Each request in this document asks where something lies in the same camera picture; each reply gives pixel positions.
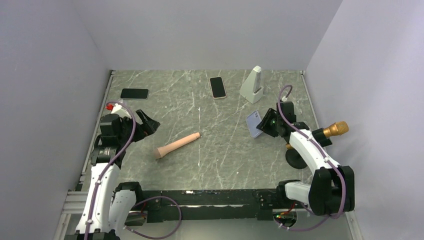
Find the black smartphone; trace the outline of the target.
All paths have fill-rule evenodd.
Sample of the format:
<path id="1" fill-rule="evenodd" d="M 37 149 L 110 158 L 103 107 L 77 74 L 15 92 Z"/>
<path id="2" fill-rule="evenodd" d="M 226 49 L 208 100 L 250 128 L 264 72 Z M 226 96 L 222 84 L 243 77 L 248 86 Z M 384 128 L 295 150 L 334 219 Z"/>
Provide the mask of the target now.
<path id="1" fill-rule="evenodd" d="M 120 98 L 125 100 L 147 100 L 149 92 L 145 88 L 124 88 L 121 91 Z"/>

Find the lavender phone case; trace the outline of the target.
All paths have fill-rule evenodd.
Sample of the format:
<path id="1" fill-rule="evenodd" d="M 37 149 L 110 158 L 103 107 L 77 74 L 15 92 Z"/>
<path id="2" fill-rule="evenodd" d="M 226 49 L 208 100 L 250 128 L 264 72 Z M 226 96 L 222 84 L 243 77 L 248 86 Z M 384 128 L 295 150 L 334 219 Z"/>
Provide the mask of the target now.
<path id="1" fill-rule="evenodd" d="M 253 111 L 246 117 L 246 124 L 252 138 L 257 138 L 263 133 L 262 130 L 258 129 L 257 126 L 261 123 L 262 118 L 258 110 Z"/>

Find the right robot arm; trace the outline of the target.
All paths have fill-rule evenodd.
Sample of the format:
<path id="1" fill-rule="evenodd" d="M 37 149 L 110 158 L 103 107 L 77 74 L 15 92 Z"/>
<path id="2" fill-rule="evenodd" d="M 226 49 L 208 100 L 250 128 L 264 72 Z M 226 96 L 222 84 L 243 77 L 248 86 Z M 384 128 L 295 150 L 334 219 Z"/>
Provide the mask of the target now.
<path id="1" fill-rule="evenodd" d="M 282 137 L 286 141 L 286 162 L 295 169 L 309 168 L 312 173 L 310 183 L 292 179 L 278 184 L 275 199 L 280 207 L 288 208 L 299 202 L 309 206 L 315 215 L 335 217 L 354 210 L 354 171 L 350 166 L 338 163 L 324 150 L 332 144 L 332 136 L 349 131 L 345 121 L 310 130 L 305 122 L 297 121 L 291 101 L 279 101 L 276 109 L 267 110 L 256 128 L 271 137 Z"/>

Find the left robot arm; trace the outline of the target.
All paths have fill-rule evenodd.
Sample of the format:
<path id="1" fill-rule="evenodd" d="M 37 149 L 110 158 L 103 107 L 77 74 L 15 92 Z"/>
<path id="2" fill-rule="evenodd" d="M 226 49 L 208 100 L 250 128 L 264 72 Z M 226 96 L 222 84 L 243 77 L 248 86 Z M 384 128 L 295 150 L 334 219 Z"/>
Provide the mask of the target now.
<path id="1" fill-rule="evenodd" d="M 100 118 L 100 134 L 90 156 L 87 199 L 75 232 L 66 235 L 66 240 L 118 240 L 130 211 L 143 205 L 139 183 L 117 183 L 126 148 L 153 135 L 161 125 L 140 109 L 136 114 L 140 123 L 124 109 L 113 110 Z"/>

